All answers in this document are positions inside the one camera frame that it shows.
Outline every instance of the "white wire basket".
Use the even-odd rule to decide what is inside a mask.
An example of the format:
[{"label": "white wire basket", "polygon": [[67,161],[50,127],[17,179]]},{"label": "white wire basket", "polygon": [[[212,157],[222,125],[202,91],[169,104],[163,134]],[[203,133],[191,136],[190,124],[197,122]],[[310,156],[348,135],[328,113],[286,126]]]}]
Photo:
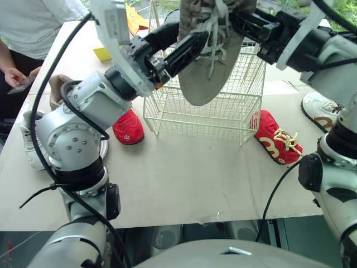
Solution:
[{"label": "white wire basket", "polygon": [[[180,1],[152,0],[149,29],[155,30],[165,18],[178,16]],[[237,141],[253,136],[259,114],[266,65],[256,56],[258,45],[244,39],[237,62],[221,92],[208,104],[192,106],[181,93],[178,77],[144,100],[144,119],[151,131]],[[158,53],[165,58],[174,47]]]}]

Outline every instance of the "person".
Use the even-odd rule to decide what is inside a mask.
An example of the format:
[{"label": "person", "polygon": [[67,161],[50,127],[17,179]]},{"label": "person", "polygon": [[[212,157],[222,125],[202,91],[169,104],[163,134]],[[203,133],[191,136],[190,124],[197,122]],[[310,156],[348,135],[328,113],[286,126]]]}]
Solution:
[{"label": "person", "polygon": [[30,90],[7,94],[27,76],[36,76],[62,24],[81,20],[80,0],[11,0],[0,8],[0,119],[16,118]]}]

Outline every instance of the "red slipper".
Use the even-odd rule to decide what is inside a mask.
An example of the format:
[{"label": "red slipper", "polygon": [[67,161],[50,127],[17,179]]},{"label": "red slipper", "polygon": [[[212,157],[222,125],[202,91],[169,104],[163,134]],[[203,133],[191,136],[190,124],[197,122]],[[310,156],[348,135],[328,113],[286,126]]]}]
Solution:
[{"label": "red slipper", "polygon": [[133,109],[130,109],[114,123],[113,132],[116,138],[125,145],[138,143],[144,138],[143,126]]}]

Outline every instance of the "red shoe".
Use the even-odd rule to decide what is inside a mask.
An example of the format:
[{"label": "red shoe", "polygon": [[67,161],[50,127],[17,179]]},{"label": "red shoe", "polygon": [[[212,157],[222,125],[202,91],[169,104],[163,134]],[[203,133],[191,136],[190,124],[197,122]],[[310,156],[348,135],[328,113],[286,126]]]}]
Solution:
[{"label": "red shoe", "polygon": [[116,138],[125,145],[138,143],[144,138],[143,126],[133,109],[130,109],[114,123],[113,132]]},{"label": "red shoe", "polygon": [[[258,114],[253,115],[251,124],[257,122]],[[297,132],[293,137],[279,128],[273,116],[265,110],[260,112],[259,130],[254,137],[267,150],[270,157],[280,165],[296,162],[302,156],[302,147],[296,142]]]}]

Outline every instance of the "tabletop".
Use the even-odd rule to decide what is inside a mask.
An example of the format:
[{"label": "tabletop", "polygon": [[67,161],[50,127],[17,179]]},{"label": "tabletop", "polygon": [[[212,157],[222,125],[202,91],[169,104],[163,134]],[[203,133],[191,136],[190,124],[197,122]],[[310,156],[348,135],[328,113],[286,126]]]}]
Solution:
[{"label": "tabletop", "polygon": [[[60,193],[41,194],[23,209],[19,205],[35,191],[52,183],[44,171],[34,171],[26,160],[20,131],[22,114],[32,108],[37,90],[60,46],[75,27],[67,22],[60,30],[11,134],[0,155],[0,230],[53,231],[68,221]],[[76,35],[55,74],[83,80],[93,71],[104,71],[93,52],[100,46],[95,27],[87,23]],[[289,80],[292,84],[275,80]],[[316,150],[322,132],[300,110],[300,102],[311,88],[298,81],[291,69],[269,66],[262,108],[290,133],[299,131],[304,153]],[[47,86],[40,109],[49,112]],[[241,147],[236,142],[161,133],[155,136],[142,118],[143,99],[133,101],[145,139],[132,146],[112,137],[104,163],[110,181],[119,185],[122,212],[112,223],[117,228],[164,224],[207,223],[261,218],[267,199],[288,166],[277,165],[253,138]],[[293,170],[276,192],[268,218],[321,214]]]}]

